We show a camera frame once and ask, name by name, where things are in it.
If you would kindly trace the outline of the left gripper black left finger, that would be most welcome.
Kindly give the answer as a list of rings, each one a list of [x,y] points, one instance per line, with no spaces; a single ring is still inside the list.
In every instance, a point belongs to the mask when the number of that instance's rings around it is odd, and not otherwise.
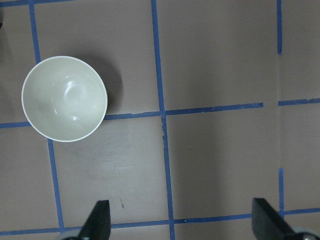
[[[108,200],[99,200],[92,209],[77,238],[79,240],[108,240],[110,234],[110,203]]]

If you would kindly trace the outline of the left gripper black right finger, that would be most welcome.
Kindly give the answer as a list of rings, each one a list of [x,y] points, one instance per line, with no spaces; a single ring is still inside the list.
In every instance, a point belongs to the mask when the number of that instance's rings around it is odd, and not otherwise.
[[[253,198],[251,227],[257,240],[293,240],[295,231],[264,198]]]

